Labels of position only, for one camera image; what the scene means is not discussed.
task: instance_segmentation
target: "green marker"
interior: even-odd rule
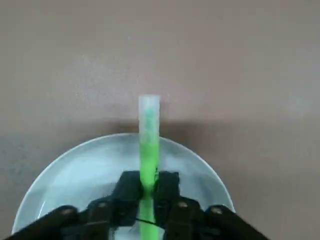
[[[139,97],[139,147],[140,181],[144,196],[140,202],[140,218],[155,222],[152,191],[158,177],[159,164],[159,117],[160,97],[143,95]],[[157,240],[158,227],[140,223],[141,240]]]

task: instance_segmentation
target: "black cable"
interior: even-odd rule
[[[158,227],[158,225],[157,225],[155,222],[152,222],[152,221],[147,221],[147,220],[143,220],[143,219],[140,219],[140,218],[136,218],[135,220],[137,220],[137,221],[139,221],[139,222],[146,223],[146,224],[155,225],[155,226]]]

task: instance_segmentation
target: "screw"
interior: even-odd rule
[[[222,210],[216,206],[211,207],[211,212],[214,214],[222,214]]]
[[[178,206],[179,206],[180,208],[187,208],[187,207],[188,207],[188,204],[185,203],[184,201],[180,201],[180,202],[178,202]]]
[[[73,211],[74,211],[73,209],[67,208],[67,209],[63,210],[63,211],[61,212],[61,214],[62,214],[62,215],[69,215],[69,214],[71,214]]]
[[[107,203],[106,203],[106,202],[100,202],[100,203],[98,204],[98,207],[99,207],[99,208],[104,208],[105,206],[107,206]]]

